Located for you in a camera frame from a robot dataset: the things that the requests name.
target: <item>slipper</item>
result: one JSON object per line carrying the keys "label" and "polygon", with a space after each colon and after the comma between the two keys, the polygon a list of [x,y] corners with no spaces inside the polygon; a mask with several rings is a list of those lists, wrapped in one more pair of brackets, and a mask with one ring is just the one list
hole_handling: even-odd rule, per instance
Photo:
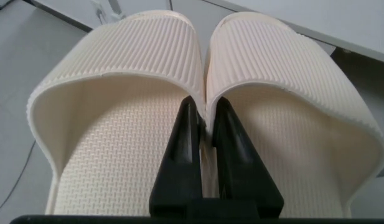
{"label": "slipper", "polygon": [[197,36],[172,11],[148,11],[89,33],[27,105],[53,170],[46,214],[149,215],[149,196],[181,101],[200,114]]}
{"label": "slipper", "polygon": [[[284,198],[280,217],[349,217],[384,166],[384,136],[331,58],[286,24],[239,12],[214,30],[205,68],[208,134],[225,97]],[[205,195],[217,196],[212,167]]]}

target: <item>white panel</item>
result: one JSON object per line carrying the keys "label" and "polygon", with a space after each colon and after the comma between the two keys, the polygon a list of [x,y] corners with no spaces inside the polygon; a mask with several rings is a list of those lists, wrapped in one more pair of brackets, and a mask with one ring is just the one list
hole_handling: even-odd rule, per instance
{"label": "white panel", "polygon": [[193,23],[199,36],[204,63],[212,32],[217,24],[233,11],[200,0],[172,0],[172,9],[182,13]]}
{"label": "white panel", "polygon": [[117,0],[125,16],[146,10],[170,10],[168,0]]}
{"label": "white panel", "polygon": [[296,32],[384,62],[384,0],[208,0],[276,17]]}

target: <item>textured insole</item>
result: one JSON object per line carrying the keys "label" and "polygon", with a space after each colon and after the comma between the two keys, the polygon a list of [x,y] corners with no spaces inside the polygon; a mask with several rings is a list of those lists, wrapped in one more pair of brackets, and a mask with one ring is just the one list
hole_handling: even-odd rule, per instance
{"label": "textured insole", "polygon": [[151,189],[187,95],[151,78],[86,82],[54,213],[149,215]]}
{"label": "textured insole", "polygon": [[281,217],[343,217],[330,117],[271,87],[225,95],[284,198]]}

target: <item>cable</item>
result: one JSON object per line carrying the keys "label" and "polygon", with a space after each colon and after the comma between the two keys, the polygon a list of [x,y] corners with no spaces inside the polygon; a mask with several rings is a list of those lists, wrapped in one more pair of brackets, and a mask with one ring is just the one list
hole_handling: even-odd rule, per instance
{"label": "cable", "polygon": [[24,167],[23,167],[23,169],[22,169],[22,172],[20,173],[19,177],[18,177],[17,180],[16,180],[16,183],[13,185],[12,190],[11,190],[10,193],[7,195],[7,197],[5,198],[4,202],[0,205],[0,209],[5,205],[5,203],[8,201],[8,199],[11,197],[13,191],[15,190],[17,184],[19,183],[19,180],[20,180],[20,178],[22,177],[23,172],[24,172],[24,170],[26,169],[27,164],[29,163],[30,156],[31,156],[31,153],[32,153],[32,149],[34,148],[34,145],[35,145],[35,140],[34,140],[34,142],[33,142],[32,145],[31,145],[31,148],[30,148],[30,151],[29,151],[29,155],[27,156],[26,163],[24,164]]}
{"label": "cable", "polygon": [[2,10],[3,8],[5,8],[7,5],[9,5],[10,3],[12,3],[14,0],[9,0],[8,2],[6,2],[5,4],[3,5],[0,5],[0,10]]}

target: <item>white furniture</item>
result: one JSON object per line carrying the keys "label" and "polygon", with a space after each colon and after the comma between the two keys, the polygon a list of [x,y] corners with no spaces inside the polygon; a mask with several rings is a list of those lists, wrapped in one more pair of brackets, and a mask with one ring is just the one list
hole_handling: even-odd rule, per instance
{"label": "white furniture", "polygon": [[300,34],[384,62],[384,0],[208,0],[233,11],[255,11]]}

